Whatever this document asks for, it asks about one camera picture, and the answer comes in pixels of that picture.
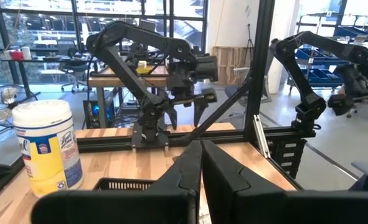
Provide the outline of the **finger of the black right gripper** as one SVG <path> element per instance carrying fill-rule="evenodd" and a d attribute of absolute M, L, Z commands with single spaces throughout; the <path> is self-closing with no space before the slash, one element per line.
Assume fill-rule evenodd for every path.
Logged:
<path fill-rule="evenodd" d="M 169 116 L 169 119 L 172 124 L 172 128 L 176 130 L 177 129 L 177 111 L 174 109 L 174 106 L 170 104 L 167 104 L 164 110 Z"/>
<path fill-rule="evenodd" d="M 209 103 L 217 102 L 217 94 L 213 88 L 206 88 L 194 98 L 194 126 L 199 124 L 200 118 Z"/>

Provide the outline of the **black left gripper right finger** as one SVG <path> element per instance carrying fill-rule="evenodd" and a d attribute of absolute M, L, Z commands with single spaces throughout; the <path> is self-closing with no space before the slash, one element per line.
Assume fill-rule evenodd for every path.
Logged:
<path fill-rule="evenodd" d="M 211 141 L 202 152 L 212 223 L 368 223 L 368 191 L 284 190 Z"/>

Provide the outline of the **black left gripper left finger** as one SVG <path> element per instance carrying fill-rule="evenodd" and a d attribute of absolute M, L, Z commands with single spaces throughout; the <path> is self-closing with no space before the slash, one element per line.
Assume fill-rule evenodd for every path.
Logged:
<path fill-rule="evenodd" d="M 192 141 L 155 181 L 102 178 L 93 190 L 39 199 L 32 223 L 198 223 L 202 145 Z"/>

